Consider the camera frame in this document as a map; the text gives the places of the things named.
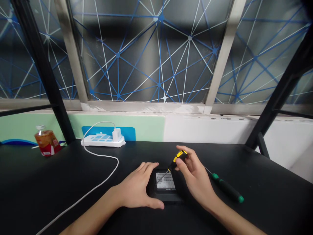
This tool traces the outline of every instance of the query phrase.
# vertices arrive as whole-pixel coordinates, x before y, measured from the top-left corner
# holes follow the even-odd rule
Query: window
[[[267,103],[309,27],[300,1],[247,0],[216,103]]]
[[[93,100],[202,103],[232,1],[76,1]]]
[[[259,115],[311,25],[301,0],[30,3],[69,110]],[[0,6],[0,108],[44,101],[12,6]],[[287,110],[312,92],[308,71]]]
[[[63,99],[77,99],[72,70],[53,1],[32,0],[31,7]],[[10,1],[0,3],[0,97],[46,99],[36,66]]]

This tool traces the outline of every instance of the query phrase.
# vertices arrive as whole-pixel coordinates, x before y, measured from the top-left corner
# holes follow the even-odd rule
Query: screwdriver shaft
[[[156,185],[163,179],[163,177],[164,177],[168,172],[169,172],[169,170],[167,170],[167,172],[162,176],[162,178],[157,181]]]
[[[209,170],[208,170],[208,168],[206,168],[206,167],[204,167],[204,168],[205,168],[208,172],[210,172],[210,173],[211,173],[211,175],[213,175],[213,173],[212,173],[211,171],[209,171]]]

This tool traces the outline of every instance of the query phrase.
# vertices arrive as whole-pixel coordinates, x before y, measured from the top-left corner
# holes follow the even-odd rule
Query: screwdriver
[[[239,192],[236,191],[236,189],[234,189],[230,184],[222,180],[217,174],[209,171],[208,168],[205,167],[205,169],[211,174],[214,181],[217,182],[218,186],[224,191],[224,193],[226,193],[227,196],[229,196],[236,202],[244,202],[244,198],[240,195]]]
[[[161,179],[159,179],[159,180],[157,181],[156,185],[164,178],[164,176],[165,176],[167,173],[171,172],[172,170],[175,169],[175,167],[177,167],[177,164],[176,164],[176,159],[177,159],[177,158],[180,158],[181,160],[184,161],[187,156],[188,156],[188,153],[187,153],[186,151],[184,151],[184,150],[179,151],[179,152],[176,154],[176,156],[174,157],[174,159],[173,159],[173,161],[171,162],[170,166],[167,168],[167,172],[162,176]]]

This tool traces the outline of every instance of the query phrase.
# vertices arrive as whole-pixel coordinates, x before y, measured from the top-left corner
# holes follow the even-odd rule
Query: white power strip
[[[84,143],[81,141],[82,146],[107,146],[117,148],[121,147],[125,143],[125,138],[121,135],[120,128],[114,128],[112,135],[107,135],[100,132],[96,135],[86,136],[84,138]]]
[[[114,142],[112,135],[106,134],[97,134],[97,135],[89,135],[85,137],[85,146],[108,146],[108,147],[121,147],[124,145],[125,139],[124,136],[121,136],[119,141]]]

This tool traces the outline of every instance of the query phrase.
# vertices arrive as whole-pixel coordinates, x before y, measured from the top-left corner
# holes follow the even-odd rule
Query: white wall
[[[258,117],[165,116],[164,141],[244,144]],[[313,183],[313,121],[278,117],[266,133],[271,160]]]

